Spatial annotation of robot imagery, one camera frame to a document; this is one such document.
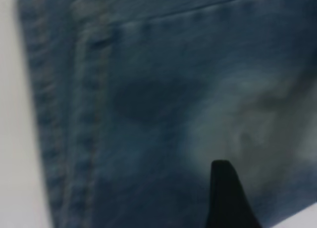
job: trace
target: wet spot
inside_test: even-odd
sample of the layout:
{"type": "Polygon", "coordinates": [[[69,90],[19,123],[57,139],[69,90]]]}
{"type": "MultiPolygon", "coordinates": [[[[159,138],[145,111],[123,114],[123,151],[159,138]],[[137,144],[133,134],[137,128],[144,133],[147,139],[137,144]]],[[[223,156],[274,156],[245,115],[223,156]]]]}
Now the wet spot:
{"type": "Polygon", "coordinates": [[[202,84],[198,81],[133,81],[122,87],[113,98],[113,106],[121,115],[145,125],[166,121],[173,114],[183,115],[198,98],[202,84]]]}

